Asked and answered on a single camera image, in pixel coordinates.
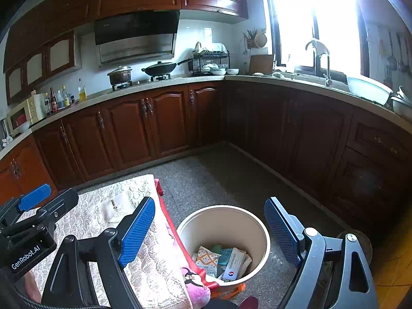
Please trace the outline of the dark sauce bottle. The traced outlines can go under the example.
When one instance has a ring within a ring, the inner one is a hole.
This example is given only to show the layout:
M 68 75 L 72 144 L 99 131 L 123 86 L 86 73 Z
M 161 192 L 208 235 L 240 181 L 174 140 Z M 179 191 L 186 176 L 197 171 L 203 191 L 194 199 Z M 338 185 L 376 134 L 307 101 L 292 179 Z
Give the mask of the dark sauce bottle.
M 50 88 L 50 102 L 51 102 L 51 106 L 52 106 L 52 113 L 55 113 L 58 111 L 59 106 L 57 103 L 57 98 L 55 96 L 55 92 L 53 90 L 53 88 Z

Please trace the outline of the black dish rack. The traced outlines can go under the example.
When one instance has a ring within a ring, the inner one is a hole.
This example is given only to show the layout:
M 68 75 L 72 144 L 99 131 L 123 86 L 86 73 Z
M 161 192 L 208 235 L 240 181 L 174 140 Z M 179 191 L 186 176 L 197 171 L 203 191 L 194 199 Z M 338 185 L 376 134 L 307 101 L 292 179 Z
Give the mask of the black dish rack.
M 219 68 L 230 67 L 230 52 L 223 43 L 202 43 L 198 41 L 192 51 L 188 68 L 193 76 L 211 75 Z

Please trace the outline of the white blue box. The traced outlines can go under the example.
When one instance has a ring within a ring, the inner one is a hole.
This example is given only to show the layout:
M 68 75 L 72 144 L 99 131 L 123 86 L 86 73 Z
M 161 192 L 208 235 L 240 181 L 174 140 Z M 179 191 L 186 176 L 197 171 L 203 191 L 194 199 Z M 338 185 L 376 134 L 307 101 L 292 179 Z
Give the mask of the white blue box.
M 252 259 L 247 252 L 238 248 L 231 248 L 230 256 L 221 279 L 225 282 L 240 279 L 246 273 L 251 263 Z

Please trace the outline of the yellow oil bottle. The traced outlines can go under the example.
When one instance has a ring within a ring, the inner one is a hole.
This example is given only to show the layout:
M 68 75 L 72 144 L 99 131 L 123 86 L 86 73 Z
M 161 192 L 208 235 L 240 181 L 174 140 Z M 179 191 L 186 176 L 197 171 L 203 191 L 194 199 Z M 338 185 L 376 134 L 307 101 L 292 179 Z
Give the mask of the yellow oil bottle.
M 86 87 L 82 79 L 79 79 L 79 83 L 80 83 L 78 87 L 79 102 L 85 102 L 87 99 L 87 90 L 86 90 Z

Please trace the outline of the black range hood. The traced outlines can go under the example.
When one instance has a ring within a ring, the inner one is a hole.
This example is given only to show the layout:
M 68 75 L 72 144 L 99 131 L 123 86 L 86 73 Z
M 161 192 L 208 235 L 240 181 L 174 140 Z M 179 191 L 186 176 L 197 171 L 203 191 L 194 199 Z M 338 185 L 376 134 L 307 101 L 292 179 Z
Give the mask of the black range hood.
M 172 59 L 180 12 L 137 11 L 96 20 L 93 32 L 101 66 Z

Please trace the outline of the kitchen faucet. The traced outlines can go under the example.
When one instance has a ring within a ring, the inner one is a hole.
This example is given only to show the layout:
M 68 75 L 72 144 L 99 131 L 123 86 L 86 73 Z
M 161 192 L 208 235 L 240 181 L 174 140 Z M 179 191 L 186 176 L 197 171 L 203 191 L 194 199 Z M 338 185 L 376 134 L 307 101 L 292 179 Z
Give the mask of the kitchen faucet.
M 305 49 L 308 50 L 309 46 L 312 46 L 313 52 L 314 52 L 314 74 L 315 76 L 323 76 L 325 79 L 325 86 L 326 87 L 331 87 L 332 85 L 332 79 L 331 79 L 331 74 L 330 74 L 330 51 L 326 47 L 326 45 L 321 42 L 320 40 L 316 38 L 312 38 L 307 45 L 305 46 Z M 326 56 L 327 59 L 327 66 L 326 66 L 326 71 L 323 72 L 321 68 L 321 58 L 323 56 Z

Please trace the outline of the blue snack bag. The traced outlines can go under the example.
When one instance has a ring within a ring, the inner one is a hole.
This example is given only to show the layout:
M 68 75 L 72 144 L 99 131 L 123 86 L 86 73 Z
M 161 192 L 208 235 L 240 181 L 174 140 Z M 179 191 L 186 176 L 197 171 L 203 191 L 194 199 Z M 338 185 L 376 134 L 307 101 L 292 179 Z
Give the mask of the blue snack bag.
M 233 248 L 224 248 L 221 250 L 218 265 L 220 266 L 227 266 L 230 260 L 230 256 L 232 255 Z

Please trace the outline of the wooden cutting board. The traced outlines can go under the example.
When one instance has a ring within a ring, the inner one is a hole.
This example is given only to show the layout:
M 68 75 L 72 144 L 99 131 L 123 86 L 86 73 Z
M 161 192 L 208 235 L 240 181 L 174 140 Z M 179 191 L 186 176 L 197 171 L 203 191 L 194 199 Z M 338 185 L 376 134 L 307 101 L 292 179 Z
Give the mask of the wooden cutting board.
M 273 54 L 257 54 L 251 56 L 248 68 L 248 74 L 262 73 L 263 75 L 271 75 L 274 66 Z

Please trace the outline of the red pink under cloth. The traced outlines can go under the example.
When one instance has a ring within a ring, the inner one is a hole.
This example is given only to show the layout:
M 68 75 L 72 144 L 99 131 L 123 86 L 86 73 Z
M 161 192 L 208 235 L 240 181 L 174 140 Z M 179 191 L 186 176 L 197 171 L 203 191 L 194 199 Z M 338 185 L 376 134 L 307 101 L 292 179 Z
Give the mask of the red pink under cloth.
M 160 180 L 155 178 L 154 185 L 159 197 L 162 216 L 166 220 L 166 227 L 172 238 L 173 255 L 177 260 L 177 266 L 180 267 L 180 271 L 182 272 L 184 284 L 193 308 L 204 307 L 211 298 L 219 297 L 222 299 L 229 299 L 244 291 L 246 285 L 242 283 L 239 286 L 236 286 L 234 290 L 228 291 L 227 295 L 224 295 L 226 291 L 218 291 L 216 282 L 206 281 L 205 270 L 195 264 L 177 235 L 177 231 L 163 200 L 164 191 L 161 187 Z

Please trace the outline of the pink embossed tablecloth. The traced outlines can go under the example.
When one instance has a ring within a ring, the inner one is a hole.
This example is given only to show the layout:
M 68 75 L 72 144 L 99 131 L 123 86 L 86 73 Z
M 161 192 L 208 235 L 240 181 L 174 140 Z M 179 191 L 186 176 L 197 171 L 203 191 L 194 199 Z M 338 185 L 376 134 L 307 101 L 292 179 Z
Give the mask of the pink embossed tablecloth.
M 161 233 L 156 241 L 167 241 L 167 220 L 160 197 L 143 198 L 131 215 L 125 216 L 118 226 L 105 229 L 97 237 L 78 240 L 74 236 L 67 236 L 49 272 L 42 301 L 37 302 L 25 294 L 18 294 L 20 307 L 99 308 L 88 265 L 89 262 L 95 262 L 110 308 L 147 308 L 155 301 L 170 300 L 174 290 L 184 293 L 175 307 L 192 308 L 179 262 L 163 262 L 164 267 L 171 267 L 174 277 L 172 281 L 166 282 L 166 289 L 161 289 L 163 281 L 150 280 L 141 286 L 139 292 L 135 292 L 124 272 L 126 265 L 138 255 L 153 223 Z

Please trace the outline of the brown clay pot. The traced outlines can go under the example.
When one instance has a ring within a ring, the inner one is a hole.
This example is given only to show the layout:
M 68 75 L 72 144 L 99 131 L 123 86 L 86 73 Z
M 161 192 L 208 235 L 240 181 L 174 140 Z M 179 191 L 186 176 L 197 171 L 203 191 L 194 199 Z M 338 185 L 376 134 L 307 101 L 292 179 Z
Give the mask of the brown clay pot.
M 118 84 L 125 84 L 131 81 L 131 71 L 130 66 L 120 66 L 117 69 L 108 73 L 110 79 L 110 84 L 116 86 Z

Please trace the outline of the old ceramic pot on floor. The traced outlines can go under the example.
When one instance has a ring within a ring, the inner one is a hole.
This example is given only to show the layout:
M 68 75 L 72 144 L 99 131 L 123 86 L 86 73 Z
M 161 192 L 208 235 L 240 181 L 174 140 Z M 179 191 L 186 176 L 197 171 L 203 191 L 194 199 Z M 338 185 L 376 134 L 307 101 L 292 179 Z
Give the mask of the old ceramic pot on floor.
M 337 238 L 343 239 L 347 234 L 354 234 L 357 237 L 357 240 L 361 245 L 361 248 L 365 254 L 368 264 L 371 264 L 373 258 L 373 248 L 372 243 L 367 237 L 367 235 L 357 229 L 346 229 L 343 232 L 341 232 L 337 236 Z

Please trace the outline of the large white basin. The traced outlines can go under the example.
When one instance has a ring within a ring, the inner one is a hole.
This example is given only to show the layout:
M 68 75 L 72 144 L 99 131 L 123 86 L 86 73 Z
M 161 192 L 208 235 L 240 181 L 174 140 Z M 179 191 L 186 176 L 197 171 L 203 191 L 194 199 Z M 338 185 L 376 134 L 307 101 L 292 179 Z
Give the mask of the large white basin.
M 386 104 L 392 94 L 390 87 L 362 75 L 347 76 L 346 79 L 352 94 L 380 105 Z

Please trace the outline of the green plush towel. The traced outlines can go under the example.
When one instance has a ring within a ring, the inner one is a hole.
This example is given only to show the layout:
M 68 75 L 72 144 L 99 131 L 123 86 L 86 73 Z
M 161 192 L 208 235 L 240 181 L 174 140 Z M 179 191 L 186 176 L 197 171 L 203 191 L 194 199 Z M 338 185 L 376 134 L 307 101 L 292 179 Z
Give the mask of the green plush towel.
M 214 245 L 214 246 L 212 247 L 212 252 L 213 252 L 213 253 L 217 253 L 217 254 L 219 254 L 219 255 L 222 254 L 222 250 L 223 250 L 223 248 L 222 248 L 222 245 L 220 245 L 220 244 Z

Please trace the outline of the orange patterned box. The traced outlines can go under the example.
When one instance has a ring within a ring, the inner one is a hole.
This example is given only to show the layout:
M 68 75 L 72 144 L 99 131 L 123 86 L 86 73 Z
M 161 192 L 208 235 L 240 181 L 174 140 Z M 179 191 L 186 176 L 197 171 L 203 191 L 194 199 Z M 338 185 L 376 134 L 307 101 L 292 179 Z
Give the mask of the orange patterned box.
M 218 277 L 219 253 L 214 253 L 211 250 L 200 246 L 195 258 L 195 264 L 205 270 L 205 273 L 214 278 Z

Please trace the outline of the black wok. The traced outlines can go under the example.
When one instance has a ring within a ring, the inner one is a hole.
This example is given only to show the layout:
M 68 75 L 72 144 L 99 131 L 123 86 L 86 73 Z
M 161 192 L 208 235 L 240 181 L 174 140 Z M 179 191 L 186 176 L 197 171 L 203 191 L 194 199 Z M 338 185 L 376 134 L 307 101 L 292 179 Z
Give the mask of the black wok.
M 163 75 L 169 75 L 171 74 L 172 71 L 177 66 L 180 66 L 181 64 L 190 62 L 192 58 L 182 60 L 178 63 L 175 62 L 157 62 L 156 64 L 153 64 L 151 66 L 148 66 L 147 68 L 143 68 L 142 72 L 146 73 L 150 77 L 158 77 L 158 76 L 163 76 Z

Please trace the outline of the cream microwave oven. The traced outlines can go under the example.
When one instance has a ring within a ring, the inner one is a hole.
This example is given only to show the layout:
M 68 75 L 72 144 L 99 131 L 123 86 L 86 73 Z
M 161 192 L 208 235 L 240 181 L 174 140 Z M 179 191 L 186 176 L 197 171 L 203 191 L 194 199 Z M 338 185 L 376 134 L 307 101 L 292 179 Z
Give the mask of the cream microwave oven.
M 24 133 L 31 125 L 47 116 L 45 96 L 45 93 L 32 95 L 8 113 L 6 121 L 12 137 Z

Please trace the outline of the white trash bin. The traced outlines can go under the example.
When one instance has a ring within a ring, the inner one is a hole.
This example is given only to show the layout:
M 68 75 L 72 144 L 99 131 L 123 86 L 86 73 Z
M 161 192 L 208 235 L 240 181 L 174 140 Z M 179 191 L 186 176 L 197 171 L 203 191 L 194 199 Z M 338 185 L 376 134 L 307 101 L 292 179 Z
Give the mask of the white trash bin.
M 219 291 L 229 291 L 255 276 L 270 255 L 270 235 L 263 222 L 253 213 L 230 205 L 216 205 L 199 209 L 187 216 L 178 226 L 177 235 L 189 255 L 200 246 L 238 248 L 251 257 L 251 264 L 243 277 L 224 282 L 207 276 Z

